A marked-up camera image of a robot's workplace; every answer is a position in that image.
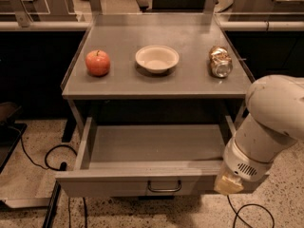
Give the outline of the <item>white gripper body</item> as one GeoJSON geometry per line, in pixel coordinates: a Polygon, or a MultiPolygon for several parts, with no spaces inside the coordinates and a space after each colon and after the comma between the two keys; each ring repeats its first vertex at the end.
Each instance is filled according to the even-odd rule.
{"type": "Polygon", "coordinates": [[[245,181],[260,180],[271,168],[272,164],[251,160],[237,146],[235,138],[226,144],[223,160],[233,174],[245,181]]]}

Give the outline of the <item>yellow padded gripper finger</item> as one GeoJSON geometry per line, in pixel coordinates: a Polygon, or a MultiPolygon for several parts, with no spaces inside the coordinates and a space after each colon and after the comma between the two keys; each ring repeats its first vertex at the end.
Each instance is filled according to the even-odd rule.
{"type": "Polygon", "coordinates": [[[242,179],[222,163],[214,183],[214,190],[222,195],[236,194],[244,189],[242,179]]]}

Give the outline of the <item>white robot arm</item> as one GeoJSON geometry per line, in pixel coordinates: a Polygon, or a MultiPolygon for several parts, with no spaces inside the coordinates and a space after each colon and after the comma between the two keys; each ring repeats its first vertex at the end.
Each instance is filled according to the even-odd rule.
{"type": "Polygon", "coordinates": [[[264,76],[248,88],[245,105],[248,115],[226,144],[215,180],[222,195],[260,181],[281,151],[304,140],[304,78],[264,76]]]}

